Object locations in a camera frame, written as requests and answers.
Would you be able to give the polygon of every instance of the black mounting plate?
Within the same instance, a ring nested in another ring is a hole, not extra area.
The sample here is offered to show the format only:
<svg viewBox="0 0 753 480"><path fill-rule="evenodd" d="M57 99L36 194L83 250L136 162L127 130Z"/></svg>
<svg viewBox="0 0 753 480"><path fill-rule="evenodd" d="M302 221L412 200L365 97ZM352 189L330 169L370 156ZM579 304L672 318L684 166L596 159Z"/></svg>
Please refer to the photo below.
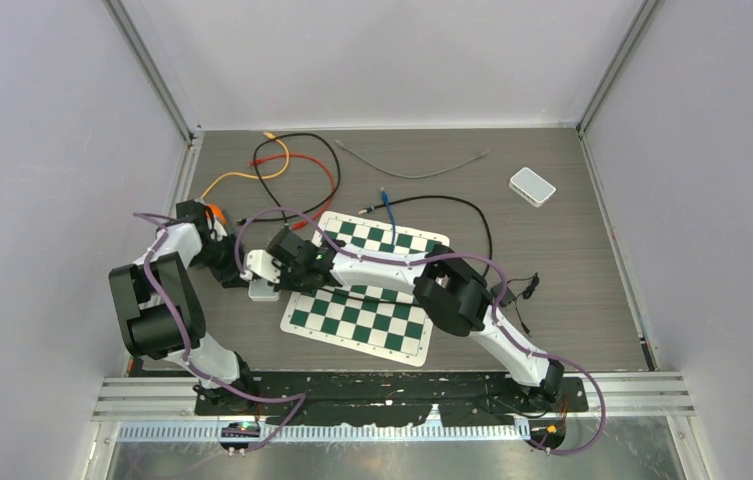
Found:
<svg viewBox="0 0 753 480"><path fill-rule="evenodd" d="M291 425L331 426L347 423L361 426L418 425L438 405L444 426L507 425L512 413L538 415L525 400L525 388L505 372L253 372L260 396L291 396L306 393L302 409ZM569 412L585 412L588 402L582 380L565 377L559 401L550 411L561 409L567 398ZM264 404L249 414L267 415L278 424L294 402ZM198 416L235 415L226 406L197 399Z"/></svg>

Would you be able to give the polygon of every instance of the wood grain surface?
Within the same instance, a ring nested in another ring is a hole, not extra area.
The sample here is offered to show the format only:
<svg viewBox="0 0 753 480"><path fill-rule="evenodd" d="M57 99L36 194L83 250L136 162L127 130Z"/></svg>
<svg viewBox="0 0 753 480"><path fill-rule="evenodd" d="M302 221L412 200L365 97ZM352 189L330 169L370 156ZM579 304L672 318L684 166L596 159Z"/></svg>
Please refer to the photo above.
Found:
<svg viewBox="0 0 753 480"><path fill-rule="evenodd" d="M491 153L459 170L424 180L393 178L337 149L342 183L331 210L357 215L380 202L379 187L392 199L446 194L476 203L488 217L494 237L494 260L510 277L539 272L541 284L520 312L532 341L592 370L639 370L646 364L627 306L597 199L576 133L571 129L472 129L323 131L369 160L409 175L453 165L483 150ZM249 172L260 132L210 132L205 135L190 188L198 197L221 173ZM292 138L292 152L315 155L335 171L325 146L311 138ZM267 145L262 154L280 153ZM269 174L284 160L262 166ZM329 192L325 173L307 160L293 159L282 176L268 185L283 205L304 209ZM535 208L508 187L508 179L528 166L557 191ZM241 218L272 206L256 180L223 180L207 201ZM485 232L469 207L444 200L421 200L394 207L399 225L448 236L460 252L485 254ZM370 214L387 220L385 210ZM244 241L247 250L264 248L281 223L258 224ZM311 232L303 232L310 237ZM224 290L211 275L191 269L208 331L225 347L240 353L253 369L409 370L413 367L352 350L283 333L279 328L288 294L276 303L252 302L245 289ZM496 283L494 272L489 283ZM514 309L507 314L515 320ZM502 366L467 338L436 330L424 370L501 370Z"/></svg>

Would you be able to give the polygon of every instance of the chessboard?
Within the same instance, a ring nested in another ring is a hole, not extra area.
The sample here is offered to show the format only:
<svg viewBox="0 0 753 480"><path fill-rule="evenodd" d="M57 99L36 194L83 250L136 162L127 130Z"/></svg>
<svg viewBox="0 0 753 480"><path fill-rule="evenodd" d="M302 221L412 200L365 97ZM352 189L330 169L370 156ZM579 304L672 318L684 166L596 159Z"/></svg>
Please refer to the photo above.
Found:
<svg viewBox="0 0 753 480"><path fill-rule="evenodd" d="M333 239L368 250L405 254L449 245L444 235L400 226L393 245L390 224L336 212L323 213L319 225ZM312 242L322 242L319 233ZM282 331L415 367L426 362L432 321L411 295L366 285L329 290L292 294Z"/></svg>

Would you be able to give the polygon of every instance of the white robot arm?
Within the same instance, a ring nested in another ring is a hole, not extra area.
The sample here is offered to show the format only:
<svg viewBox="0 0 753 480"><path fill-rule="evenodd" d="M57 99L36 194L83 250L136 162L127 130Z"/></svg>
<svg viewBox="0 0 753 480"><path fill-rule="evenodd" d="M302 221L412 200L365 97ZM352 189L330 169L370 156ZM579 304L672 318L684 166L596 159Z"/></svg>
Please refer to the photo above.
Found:
<svg viewBox="0 0 753 480"><path fill-rule="evenodd" d="M413 295L436 327L451 335L469 336L499 360L515 382L554 398L564 372L562 365L530 355L544 352L506 320L484 278L466 262L423 263L427 257L452 252L443 246L436 249L428 254L400 255L345 245L348 254L342 255L282 230L266 251L253 250L247 255L246 278L260 277L282 290L310 292L323 286L367 285ZM495 325L493 309L498 309L499 325ZM504 329L521 348L506 337Z"/></svg>
<svg viewBox="0 0 753 480"><path fill-rule="evenodd" d="M528 389L530 399L555 402L563 366L530 355L543 352L505 319L494 305L485 279L461 259L423 263L433 255L451 253L447 247L436 247L439 250L429 254L398 255L346 245L343 249L351 255L342 255L286 228L266 250L244 255L235 252L235 236L226 232L202 203L177 205L177 217L163 226L167 238L150 259L150 267L179 310L190 342L189 355L186 337L144 274L144 256L109 274L123 341L135 356L168 360L194 375L198 370L250 390L251 377L243 359L206 332L202 308L185 270L186 266L202 265L223 287L246 286L245 280L261 278L276 290L313 292L321 287L370 285L413 295L437 328L469 336L482 345L516 383ZM244 274L238 271L236 254L245 265ZM494 309L499 325L492 315ZM202 377L200 383L208 391L218 386Z"/></svg>

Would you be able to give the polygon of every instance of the white box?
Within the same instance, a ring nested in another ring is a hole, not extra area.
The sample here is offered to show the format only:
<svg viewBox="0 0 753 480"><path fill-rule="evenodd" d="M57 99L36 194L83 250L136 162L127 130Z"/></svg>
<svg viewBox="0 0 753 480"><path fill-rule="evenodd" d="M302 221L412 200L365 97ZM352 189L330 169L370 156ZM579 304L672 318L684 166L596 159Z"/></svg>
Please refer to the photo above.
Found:
<svg viewBox="0 0 753 480"><path fill-rule="evenodd" d="M556 187L528 167L521 168L509 179L509 187L536 207L543 205L556 192Z"/></svg>

